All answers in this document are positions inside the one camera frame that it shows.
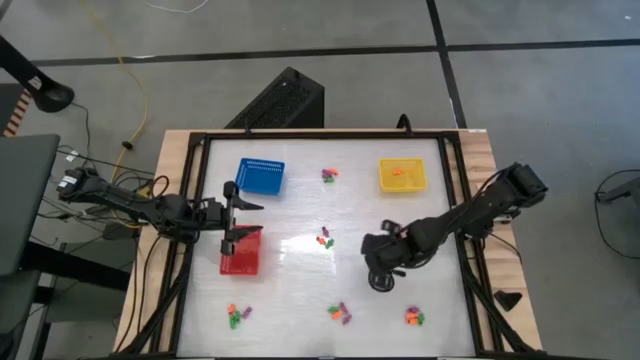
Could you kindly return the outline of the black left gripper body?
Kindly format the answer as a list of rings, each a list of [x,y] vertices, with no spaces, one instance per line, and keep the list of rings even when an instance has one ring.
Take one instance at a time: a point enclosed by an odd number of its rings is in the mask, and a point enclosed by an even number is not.
[[[233,255],[235,250],[233,228],[236,195],[237,185],[233,181],[227,181],[223,185],[225,204],[218,202],[215,198],[206,198],[200,203],[204,211],[202,230],[223,232],[220,252],[225,256]]]

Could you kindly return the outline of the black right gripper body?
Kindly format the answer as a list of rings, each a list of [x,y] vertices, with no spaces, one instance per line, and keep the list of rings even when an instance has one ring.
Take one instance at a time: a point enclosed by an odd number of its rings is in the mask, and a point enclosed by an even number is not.
[[[395,286],[395,276],[406,276],[406,272],[400,270],[404,250],[399,243],[401,226],[398,223],[385,219],[381,223],[381,229],[385,231],[385,234],[380,235],[381,246],[373,252],[380,258],[381,272],[369,271],[368,282],[373,290],[387,293]]]

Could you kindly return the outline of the red plastic basket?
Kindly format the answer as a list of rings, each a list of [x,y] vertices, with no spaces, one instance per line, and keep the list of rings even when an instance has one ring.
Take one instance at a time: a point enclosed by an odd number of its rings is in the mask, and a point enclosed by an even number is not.
[[[234,242],[231,256],[221,254],[219,273],[221,275],[257,275],[260,261],[261,231],[253,233],[239,242]]]

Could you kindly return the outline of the blue plastic basket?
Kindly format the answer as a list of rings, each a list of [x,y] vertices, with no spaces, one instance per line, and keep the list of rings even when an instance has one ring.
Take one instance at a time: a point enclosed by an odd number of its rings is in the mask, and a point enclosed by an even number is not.
[[[283,162],[242,158],[235,183],[244,192],[278,195],[284,178]]]

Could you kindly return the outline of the yellow plastic basket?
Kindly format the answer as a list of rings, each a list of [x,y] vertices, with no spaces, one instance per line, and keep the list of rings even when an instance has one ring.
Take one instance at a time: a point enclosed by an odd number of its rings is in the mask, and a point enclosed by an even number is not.
[[[401,169],[402,175],[392,171]],[[421,158],[382,158],[379,160],[380,186],[384,192],[419,192],[427,188],[424,161]]]

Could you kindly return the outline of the black computer tower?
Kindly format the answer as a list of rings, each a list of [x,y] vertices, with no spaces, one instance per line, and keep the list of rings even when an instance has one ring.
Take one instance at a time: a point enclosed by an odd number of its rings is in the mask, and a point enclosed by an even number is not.
[[[226,129],[317,129],[325,126],[325,88],[298,70],[285,68]]]

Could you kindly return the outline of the black floor beam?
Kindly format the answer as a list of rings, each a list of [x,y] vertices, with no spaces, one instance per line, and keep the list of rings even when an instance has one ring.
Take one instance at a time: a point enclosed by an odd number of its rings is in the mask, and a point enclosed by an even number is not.
[[[33,242],[25,246],[20,267],[120,291],[128,289],[130,279],[123,270]]]

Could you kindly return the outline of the dark grey desk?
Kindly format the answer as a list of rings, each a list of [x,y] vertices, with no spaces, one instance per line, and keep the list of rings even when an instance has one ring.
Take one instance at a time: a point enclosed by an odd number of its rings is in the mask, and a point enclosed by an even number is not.
[[[60,137],[0,137],[0,277],[38,269],[36,257],[51,250],[30,241]]]

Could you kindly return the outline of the black stand base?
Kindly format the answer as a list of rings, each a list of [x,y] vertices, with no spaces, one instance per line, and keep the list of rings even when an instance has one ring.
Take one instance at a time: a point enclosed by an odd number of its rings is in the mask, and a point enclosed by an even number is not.
[[[4,69],[31,95],[39,110],[56,113],[74,100],[74,91],[36,67],[8,40],[0,35],[0,68]]]

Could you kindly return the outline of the orange black striped board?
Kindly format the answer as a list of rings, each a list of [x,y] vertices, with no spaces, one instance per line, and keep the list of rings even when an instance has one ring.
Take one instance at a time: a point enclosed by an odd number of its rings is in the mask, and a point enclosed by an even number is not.
[[[0,136],[3,137],[15,137],[18,129],[23,121],[25,113],[32,101],[32,96],[27,90],[23,90],[17,99],[16,106],[14,107],[11,116],[8,119],[8,123],[5,128],[0,132]]]

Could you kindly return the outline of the grey stand foot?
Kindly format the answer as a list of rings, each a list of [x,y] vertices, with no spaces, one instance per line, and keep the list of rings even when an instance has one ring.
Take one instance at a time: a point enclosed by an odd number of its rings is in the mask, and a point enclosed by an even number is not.
[[[621,198],[631,198],[640,207],[640,177],[627,181],[610,190],[599,192],[596,199],[599,203],[611,203]]]

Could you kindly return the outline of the black metal table frame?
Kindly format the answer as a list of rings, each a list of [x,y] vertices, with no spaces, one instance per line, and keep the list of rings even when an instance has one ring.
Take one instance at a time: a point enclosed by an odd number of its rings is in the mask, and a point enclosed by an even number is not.
[[[211,135],[213,138],[221,138],[223,140],[364,140],[368,137],[372,139],[440,139],[445,141],[444,169],[452,175],[454,204],[462,202],[463,193],[466,198],[472,190],[480,188],[481,180],[486,180],[492,170],[497,169],[495,157],[492,151],[490,138],[485,129],[418,129],[413,131],[413,135],[409,136],[406,131],[401,129],[284,129],[284,130],[268,130],[259,129],[247,135],[241,130],[167,130],[164,135],[162,147],[159,153],[156,169],[152,175],[167,175],[170,180],[169,190],[179,191],[191,194],[196,188],[197,179],[204,170],[196,169],[191,171],[191,166],[204,161],[204,150],[196,150],[198,146],[204,149],[206,136]],[[140,296],[142,294],[141,283],[138,283],[137,290],[134,291],[133,279],[142,280],[139,273],[137,277],[131,274],[129,287],[123,305],[123,315],[121,320],[128,320],[129,315],[134,314],[133,305],[149,305],[154,310],[160,303],[163,292],[168,291],[171,281],[175,280],[179,270],[177,265],[182,265],[186,261],[186,254],[179,254],[178,250],[184,250],[184,246],[179,245],[159,245],[159,253],[152,255],[150,268],[147,270],[146,278],[151,282],[147,282],[146,290],[150,291],[150,295],[156,296],[152,300],[142,301],[140,299],[134,301],[133,295]],[[538,326],[536,324],[535,315],[529,297],[529,291],[524,276],[524,270],[520,263],[516,262],[516,255],[509,255],[498,250],[498,245],[487,245],[484,253],[484,262],[479,259],[472,259],[471,268],[476,275],[486,277],[485,280],[479,280],[483,285],[483,289],[489,290],[505,290],[512,292],[521,292],[523,297],[515,310],[505,312],[499,310],[504,316],[505,321],[513,328],[515,332],[528,345],[542,349],[542,343],[539,335]],[[126,359],[133,360],[150,360],[150,359],[175,359],[177,349],[177,339],[179,336],[179,325],[182,320],[179,316],[182,313],[176,310],[182,306],[186,297],[186,287],[179,293],[179,301],[172,300],[167,313],[163,315],[158,325],[158,330],[152,333],[152,339],[145,344],[141,350],[141,354],[129,355]],[[491,318],[486,310],[479,308],[480,300],[473,295],[473,306],[470,306],[473,316],[477,315],[478,324],[472,325],[472,330],[478,330],[480,340],[478,340],[480,350],[498,349],[498,340],[501,340],[502,346],[506,349],[506,336],[498,336],[498,325]]]

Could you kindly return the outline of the black triangular bracket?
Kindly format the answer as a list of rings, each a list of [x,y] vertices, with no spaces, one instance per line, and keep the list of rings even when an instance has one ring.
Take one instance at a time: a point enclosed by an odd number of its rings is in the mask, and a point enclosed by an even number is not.
[[[511,311],[522,299],[521,292],[505,292],[498,290],[494,293],[494,299],[505,312]]]

